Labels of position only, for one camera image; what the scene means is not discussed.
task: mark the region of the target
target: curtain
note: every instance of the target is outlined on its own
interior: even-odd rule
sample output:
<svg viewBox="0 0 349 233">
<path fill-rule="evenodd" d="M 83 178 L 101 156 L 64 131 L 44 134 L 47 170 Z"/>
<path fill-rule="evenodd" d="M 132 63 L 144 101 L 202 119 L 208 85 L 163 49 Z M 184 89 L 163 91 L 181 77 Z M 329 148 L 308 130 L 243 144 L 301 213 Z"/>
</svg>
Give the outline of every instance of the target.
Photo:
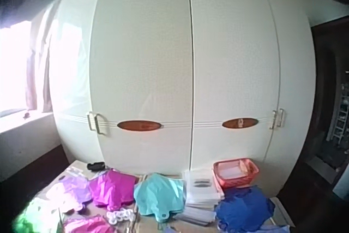
<svg viewBox="0 0 349 233">
<path fill-rule="evenodd" d="M 31 27 L 30 48 L 27 58 L 26 103 L 28 110 L 51 112 L 49 85 L 51 26 L 60 1 L 40 12 Z"/>
</svg>

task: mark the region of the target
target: wardrobe door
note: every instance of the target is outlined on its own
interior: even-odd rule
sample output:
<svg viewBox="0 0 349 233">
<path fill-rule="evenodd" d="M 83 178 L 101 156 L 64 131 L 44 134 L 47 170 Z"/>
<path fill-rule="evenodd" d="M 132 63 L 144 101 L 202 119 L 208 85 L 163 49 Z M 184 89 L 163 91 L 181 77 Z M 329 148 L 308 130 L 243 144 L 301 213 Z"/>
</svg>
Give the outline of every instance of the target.
<svg viewBox="0 0 349 233">
<path fill-rule="evenodd" d="M 300 0 L 269 0 L 280 49 L 279 118 L 261 167 L 261 181 L 274 196 L 290 175 L 304 145 L 315 95 L 315 54 Z"/>
<path fill-rule="evenodd" d="M 279 96 L 278 41 L 268 0 L 191 0 L 194 39 L 192 168 L 264 160 Z M 242 129 L 227 120 L 254 118 Z"/>
<path fill-rule="evenodd" d="M 189 0 L 98 1 L 91 96 L 107 165 L 138 174 L 189 168 L 191 47 Z M 134 120 L 161 128 L 121 123 Z"/>
<path fill-rule="evenodd" d="M 88 71 L 96 3 L 61 0 L 52 24 L 50 91 L 58 133 L 70 162 L 103 161 L 97 134 L 90 130 L 86 115 L 92 109 Z"/>
</svg>

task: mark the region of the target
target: plastic basket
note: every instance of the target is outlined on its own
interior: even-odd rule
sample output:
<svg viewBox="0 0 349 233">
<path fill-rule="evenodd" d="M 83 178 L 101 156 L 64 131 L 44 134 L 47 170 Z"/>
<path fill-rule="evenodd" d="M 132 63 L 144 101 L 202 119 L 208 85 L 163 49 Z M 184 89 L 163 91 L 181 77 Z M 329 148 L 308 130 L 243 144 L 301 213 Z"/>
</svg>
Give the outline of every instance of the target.
<svg viewBox="0 0 349 233">
<path fill-rule="evenodd" d="M 247 168 L 247 172 L 241 171 L 241 175 L 236 172 L 240 169 L 240 162 L 243 162 Z M 216 162 L 213 164 L 213 171 L 222 188 L 249 185 L 260 172 L 255 163 L 248 158 Z"/>
</svg>

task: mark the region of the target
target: purple fabric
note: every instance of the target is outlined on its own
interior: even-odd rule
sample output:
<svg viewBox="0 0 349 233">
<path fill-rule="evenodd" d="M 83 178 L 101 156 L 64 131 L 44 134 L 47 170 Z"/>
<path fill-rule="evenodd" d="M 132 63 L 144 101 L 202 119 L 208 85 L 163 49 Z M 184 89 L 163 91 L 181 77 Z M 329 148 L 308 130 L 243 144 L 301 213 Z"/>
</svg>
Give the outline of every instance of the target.
<svg viewBox="0 0 349 233">
<path fill-rule="evenodd" d="M 94 216 L 86 219 L 69 219 L 64 223 L 65 233 L 114 233 L 115 229 L 110 226 L 105 219 L 100 216 Z"/>
<path fill-rule="evenodd" d="M 62 212 L 70 210 L 80 211 L 84 202 L 92 199 L 88 187 L 88 180 L 84 177 L 65 177 L 46 193 Z"/>
<path fill-rule="evenodd" d="M 89 182 L 96 206 L 106 206 L 109 211 L 119 210 L 122 205 L 134 201 L 136 177 L 109 170 Z"/>
</svg>

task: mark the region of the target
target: silver handle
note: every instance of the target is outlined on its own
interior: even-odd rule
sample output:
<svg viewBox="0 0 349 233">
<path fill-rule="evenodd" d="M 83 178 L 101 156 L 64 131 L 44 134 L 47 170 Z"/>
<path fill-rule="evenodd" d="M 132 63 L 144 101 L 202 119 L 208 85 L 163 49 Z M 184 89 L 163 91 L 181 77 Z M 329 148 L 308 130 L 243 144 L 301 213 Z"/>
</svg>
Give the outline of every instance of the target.
<svg viewBox="0 0 349 233">
<path fill-rule="evenodd" d="M 93 113 L 90 111 L 89 113 L 86 114 L 86 115 L 87 115 L 88 127 L 89 127 L 89 129 L 90 129 L 91 131 L 94 131 L 94 130 L 92 129 L 91 120 L 89 119 L 90 114 L 93 114 Z"/>
<path fill-rule="evenodd" d="M 279 121 L 278 121 L 278 124 L 276 125 L 277 127 L 281 128 L 282 126 L 282 123 L 284 121 L 284 113 L 285 113 L 285 110 L 284 109 L 280 109 L 280 118 L 279 118 Z"/>
<path fill-rule="evenodd" d="M 96 114 L 96 115 L 94 116 L 94 123 L 95 123 L 95 125 L 96 125 L 97 134 L 102 134 L 102 133 L 100 132 L 99 125 L 98 125 L 98 114 Z"/>
<path fill-rule="evenodd" d="M 273 130 L 274 127 L 275 127 L 276 116 L 278 115 L 278 113 L 277 113 L 276 110 L 273 110 L 273 115 L 274 115 L 274 117 L 273 117 L 273 124 L 272 124 L 272 126 L 269 128 L 269 129 L 271 129 L 271 130 Z"/>
</svg>

